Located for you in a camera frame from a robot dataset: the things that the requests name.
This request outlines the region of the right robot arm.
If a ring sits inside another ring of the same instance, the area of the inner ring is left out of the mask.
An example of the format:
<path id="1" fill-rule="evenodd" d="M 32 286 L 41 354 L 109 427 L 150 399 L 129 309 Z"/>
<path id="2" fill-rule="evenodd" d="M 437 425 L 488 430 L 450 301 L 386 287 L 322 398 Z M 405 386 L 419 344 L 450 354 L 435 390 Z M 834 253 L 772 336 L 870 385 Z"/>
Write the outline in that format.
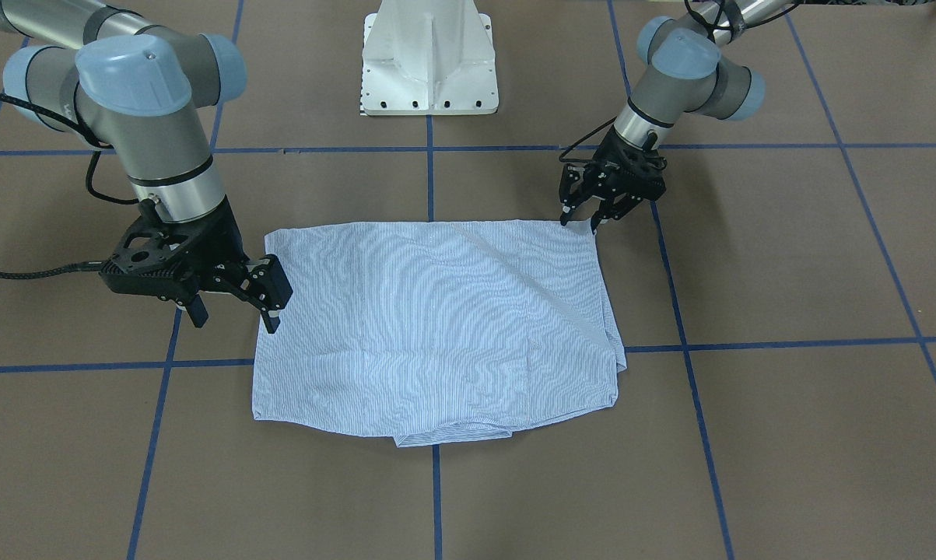
<path id="1" fill-rule="evenodd" d="M 35 41 L 9 58 L 0 100 L 49 130 L 72 132 L 92 156 L 121 160 L 139 209 L 110 257 L 6 280 L 95 272 L 118 294 L 171 301 L 203 327 L 202 292 L 258 309 L 275 333 L 293 290 L 282 263 L 244 252 L 198 110 L 239 98 L 246 64 L 230 39 L 183 34 L 101 1 L 0 1 L 0 31 Z"/>

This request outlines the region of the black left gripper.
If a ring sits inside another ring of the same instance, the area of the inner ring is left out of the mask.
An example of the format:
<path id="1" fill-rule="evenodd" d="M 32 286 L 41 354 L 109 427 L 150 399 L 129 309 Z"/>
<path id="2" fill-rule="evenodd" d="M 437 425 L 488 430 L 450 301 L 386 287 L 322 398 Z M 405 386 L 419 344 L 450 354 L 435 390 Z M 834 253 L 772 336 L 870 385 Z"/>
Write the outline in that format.
<path id="1" fill-rule="evenodd" d="M 563 207 L 560 225 L 567 226 L 578 207 L 593 196 L 602 201 L 590 219 L 592 233 L 606 221 L 623 219 L 640 199 L 657 201 L 666 191 L 663 171 L 667 160 L 655 149 L 655 141 L 651 132 L 648 148 L 641 148 L 610 128 L 588 163 L 564 163 L 558 185 Z"/>

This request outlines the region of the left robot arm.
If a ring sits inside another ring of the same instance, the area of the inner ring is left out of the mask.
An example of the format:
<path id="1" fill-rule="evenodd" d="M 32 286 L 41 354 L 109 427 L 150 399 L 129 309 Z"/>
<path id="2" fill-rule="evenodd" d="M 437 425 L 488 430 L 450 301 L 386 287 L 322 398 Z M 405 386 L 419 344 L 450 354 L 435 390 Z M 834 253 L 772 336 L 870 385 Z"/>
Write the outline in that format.
<path id="1" fill-rule="evenodd" d="M 637 38 L 644 73 L 618 116 L 598 128 L 603 139 L 592 157 L 560 153 L 560 223 L 566 226 L 593 199 L 599 206 L 591 228 L 621 219 L 642 202 L 657 201 L 666 191 L 667 166 L 659 148 L 681 116 L 741 121 L 755 114 L 766 96 L 764 78 L 721 50 L 795 6 L 794 1 L 685 2 L 684 16 L 648 22 Z"/>

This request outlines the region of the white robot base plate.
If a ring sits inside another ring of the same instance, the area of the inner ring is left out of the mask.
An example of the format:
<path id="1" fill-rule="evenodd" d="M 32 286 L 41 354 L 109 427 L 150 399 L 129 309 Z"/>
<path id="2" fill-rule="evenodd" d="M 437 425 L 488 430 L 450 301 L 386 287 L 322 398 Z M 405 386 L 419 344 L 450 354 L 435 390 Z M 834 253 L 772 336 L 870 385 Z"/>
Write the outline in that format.
<path id="1" fill-rule="evenodd" d="M 363 116 L 489 116 L 493 22 L 474 1 L 383 1 L 363 21 Z"/>

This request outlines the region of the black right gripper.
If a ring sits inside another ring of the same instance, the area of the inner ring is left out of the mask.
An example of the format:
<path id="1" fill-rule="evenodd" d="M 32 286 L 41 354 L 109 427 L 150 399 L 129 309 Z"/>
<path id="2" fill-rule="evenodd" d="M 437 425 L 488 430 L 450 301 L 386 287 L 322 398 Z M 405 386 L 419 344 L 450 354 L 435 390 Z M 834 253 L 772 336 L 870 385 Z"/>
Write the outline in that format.
<path id="1" fill-rule="evenodd" d="M 158 203 L 150 199 L 137 207 L 140 216 L 98 272 L 109 290 L 174 301 L 191 325 L 204 327 L 209 312 L 199 293 L 239 286 L 258 309 L 266 333 L 279 329 L 279 313 L 293 296 L 289 276 L 276 255 L 247 257 L 228 199 L 186 222 L 162 220 Z"/>

